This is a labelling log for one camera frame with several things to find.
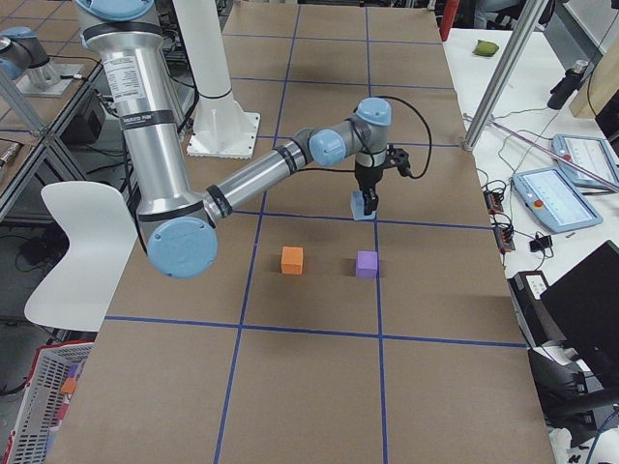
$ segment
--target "computer monitor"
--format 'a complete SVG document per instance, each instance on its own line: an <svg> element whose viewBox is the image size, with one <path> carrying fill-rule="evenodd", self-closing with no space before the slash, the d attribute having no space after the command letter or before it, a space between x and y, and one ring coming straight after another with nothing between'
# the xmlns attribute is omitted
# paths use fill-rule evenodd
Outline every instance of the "computer monitor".
<svg viewBox="0 0 619 464"><path fill-rule="evenodd" d="M542 302L602 385L619 387L619 248L603 243L550 285Z"/></svg>

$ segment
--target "white table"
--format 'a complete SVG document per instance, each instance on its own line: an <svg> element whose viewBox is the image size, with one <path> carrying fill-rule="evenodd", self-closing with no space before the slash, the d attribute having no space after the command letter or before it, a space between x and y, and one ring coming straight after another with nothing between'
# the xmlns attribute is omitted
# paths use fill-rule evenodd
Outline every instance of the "white table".
<svg viewBox="0 0 619 464"><path fill-rule="evenodd" d="M456 87L457 99L464 113L471 116L475 114L510 34L506 31L452 30L448 41L445 43L445 53ZM473 55L472 50L478 39L498 44L500 46L499 51L492 58ZM516 65L516 69L496 105L493 115L497 117L506 115L511 111L544 108L549 98L549 90L559 82L564 72L544 34L541 32L534 33ZM514 131L528 130L540 133L545 129L543 133L545 137L552 137L557 133L603 137L604 135L595 121L576 119L572 116L569 109L570 101L568 100L546 129L546 124L556 115L557 111L548 108L540 111L527 111L522 114L513 114L498 122ZM535 135L530 133L524 132L523 135L533 140L537 139ZM473 152L478 167L487 172L490 180L502 179L507 181L512 176L512 170L497 155L506 136L507 134L502 130L488 127L484 130ZM550 147L548 140L539 139L538 143L544 147ZM516 166L527 149L527 144L511 137L502 153L504 158L513 166ZM552 166L553 164L554 161L548 155L532 149L517 172ZM480 179L482 184L486 181L483 174L480 175ZM504 201L508 213L511 196L512 193L509 190ZM602 242L612 240L619 244L619 201L617 201L617 196L604 195L587 198L602 215L604 223L577 230L574 234L564 233L552 236L554 257L546 259L541 267L550 284ZM549 233L535 220L517 194L511 199L511 205L510 216L517 231L528 235L535 235L536 231ZM539 252L531 253L529 241L530 239L516 234L514 238L516 251L506 255L506 277L511 277L519 271L533 270L540 265L542 254Z"/></svg>

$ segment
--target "plastic crate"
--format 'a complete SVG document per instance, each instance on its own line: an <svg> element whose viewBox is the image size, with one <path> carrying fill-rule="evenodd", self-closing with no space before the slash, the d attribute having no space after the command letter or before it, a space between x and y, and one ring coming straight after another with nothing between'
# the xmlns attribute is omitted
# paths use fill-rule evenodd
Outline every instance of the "plastic crate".
<svg viewBox="0 0 619 464"><path fill-rule="evenodd" d="M92 347L91 342L78 341L37 350L2 464L45 461L49 428L59 423L56 414L64 397L60 389L70 367L88 358Z"/></svg>

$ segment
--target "jeans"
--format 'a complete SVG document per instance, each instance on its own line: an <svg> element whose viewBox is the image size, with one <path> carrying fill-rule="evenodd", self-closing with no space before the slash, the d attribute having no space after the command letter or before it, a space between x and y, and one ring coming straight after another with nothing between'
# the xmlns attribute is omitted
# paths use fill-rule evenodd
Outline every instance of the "jeans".
<svg viewBox="0 0 619 464"><path fill-rule="evenodd" d="M517 5L519 0L477 0L475 4L475 29L486 29L488 13Z"/></svg>

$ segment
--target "red pole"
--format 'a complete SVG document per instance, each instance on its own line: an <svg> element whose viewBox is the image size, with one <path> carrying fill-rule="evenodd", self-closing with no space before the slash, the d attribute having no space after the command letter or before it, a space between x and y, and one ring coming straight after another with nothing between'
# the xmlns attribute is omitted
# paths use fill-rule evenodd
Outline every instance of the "red pole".
<svg viewBox="0 0 619 464"><path fill-rule="evenodd" d="M445 6L445 11L443 12L443 18L441 19L441 27L439 29L441 33L441 41L447 41L449 37L449 31L452 30L452 26L454 25L454 18L456 17L457 7L460 3L460 0L448 0L447 5Z"/></svg>

